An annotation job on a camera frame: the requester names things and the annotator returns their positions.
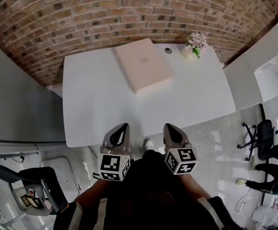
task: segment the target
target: black chair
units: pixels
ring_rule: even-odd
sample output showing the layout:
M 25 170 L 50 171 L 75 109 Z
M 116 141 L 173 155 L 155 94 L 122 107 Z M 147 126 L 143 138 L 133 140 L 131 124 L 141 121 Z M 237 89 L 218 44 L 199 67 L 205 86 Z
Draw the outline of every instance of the black chair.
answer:
M 253 128 L 255 129 L 254 134 L 252 134 L 246 123 L 242 123 L 242 125 L 246 128 L 249 134 L 250 142 L 242 146 L 237 145 L 237 148 L 242 149 L 251 145 L 249 149 L 249 157 L 245 160 L 250 161 L 254 148 L 258 148 L 258 158 L 262 161 L 266 160 L 268 158 L 266 152 L 273 146 L 274 135 L 278 134 L 278 130 L 275 131 L 270 120 L 264 120 L 258 124 L 258 126 L 253 125 Z
M 17 173 L 0 165 L 0 179 L 8 182 L 12 195 L 22 211 L 24 210 L 21 204 L 19 204 L 16 195 L 13 193 L 12 183 L 17 181 L 22 181 L 24 187 L 27 189 L 35 185 L 42 186 L 49 202 L 53 206 L 53 210 L 50 213 L 51 215 L 55 215 L 59 210 L 67 206 L 67 199 L 59 185 L 56 173 L 51 167 L 31 168 L 21 170 Z

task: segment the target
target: glossy floor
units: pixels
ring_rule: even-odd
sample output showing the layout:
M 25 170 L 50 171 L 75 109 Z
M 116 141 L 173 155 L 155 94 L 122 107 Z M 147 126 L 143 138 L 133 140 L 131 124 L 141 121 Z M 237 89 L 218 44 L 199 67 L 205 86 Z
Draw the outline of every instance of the glossy floor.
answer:
M 245 141 L 246 133 L 242 123 L 246 122 L 249 125 L 253 125 L 258 124 L 260 120 L 259 107 L 255 106 L 183 129 L 198 152 L 199 163 L 192 173 L 193 176 L 212 196 L 220 196 L 236 223 L 248 229 L 253 229 L 254 223 L 251 220 L 251 216 L 257 207 L 261 193 L 250 190 L 247 196 L 236 206 L 238 200 L 248 192 L 248 188 L 243 185 L 236 185 L 235 181 L 237 178 L 243 177 L 261 182 L 264 174 L 250 171 L 250 164 L 245 162 L 245 157 L 249 153 L 248 149 L 237 149 L 236 145 Z M 163 151 L 162 134 L 154 135 L 150 138 L 155 142 L 155 147 L 159 151 Z M 144 152 L 142 147 L 143 140 L 144 138 L 132 140 L 133 154 L 136 159 L 140 158 Z M 80 192 L 83 192 L 95 182 L 95 179 L 92 178 L 92 173 L 96 171 L 96 156 L 99 153 L 99 149 L 99 146 L 92 146 L 91 149 L 81 147 L 52 150 L 38 155 L 27 156 L 23 163 L 7 159 L 6 161 L 0 160 L 0 164 L 19 171 L 26 168 L 39 167 L 42 160 L 64 156 L 70 160 L 81 187 Z M 52 166 L 55 169 L 67 199 L 69 201 L 73 200 L 78 194 L 78 189 L 66 160 L 60 158 L 44 162 L 44 165 Z M 243 210 L 236 212 L 235 209 L 239 210 L 243 201 L 246 202 Z M 21 214 L 12 198 L 7 183 L 1 180 L 0 210 L 5 216 L 5 218 L 0 219 L 0 223 L 7 222 Z M 54 220 L 54 216 L 26 216 L 21 221 L 13 224 L 13 227 L 16 230 L 50 230 Z

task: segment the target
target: flower pot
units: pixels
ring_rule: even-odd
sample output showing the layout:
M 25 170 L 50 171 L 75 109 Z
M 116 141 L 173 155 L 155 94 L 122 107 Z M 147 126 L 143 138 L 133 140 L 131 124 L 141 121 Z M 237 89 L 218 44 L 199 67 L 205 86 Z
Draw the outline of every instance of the flower pot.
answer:
M 180 51 L 181 55 L 187 60 L 196 60 L 198 57 L 192 52 L 191 48 L 182 48 Z

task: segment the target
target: white table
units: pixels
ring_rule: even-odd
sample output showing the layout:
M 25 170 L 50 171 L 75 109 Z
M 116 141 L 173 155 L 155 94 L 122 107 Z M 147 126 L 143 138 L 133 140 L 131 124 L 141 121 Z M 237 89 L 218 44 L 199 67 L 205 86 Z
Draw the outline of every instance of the white table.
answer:
M 157 44 L 175 76 L 169 86 L 137 96 L 128 87 L 112 50 L 99 49 L 65 57 L 63 112 L 68 147 L 101 144 L 114 126 L 129 123 L 130 132 L 149 136 L 165 123 L 180 128 L 235 112 L 234 100 L 214 49 L 200 60 L 186 61 L 175 44 Z M 169 47 L 172 54 L 166 54 Z

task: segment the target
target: marker cube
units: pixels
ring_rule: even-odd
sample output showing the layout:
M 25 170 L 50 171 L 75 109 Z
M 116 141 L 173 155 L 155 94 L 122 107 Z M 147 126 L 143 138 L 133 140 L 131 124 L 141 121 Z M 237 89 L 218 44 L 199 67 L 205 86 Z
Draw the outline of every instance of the marker cube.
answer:
M 97 157 L 97 169 L 101 179 L 123 181 L 130 167 L 129 155 L 101 153 Z
M 188 174 L 198 163 L 195 148 L 172 148 L 167 152 L 165 162 L 173 174 Z

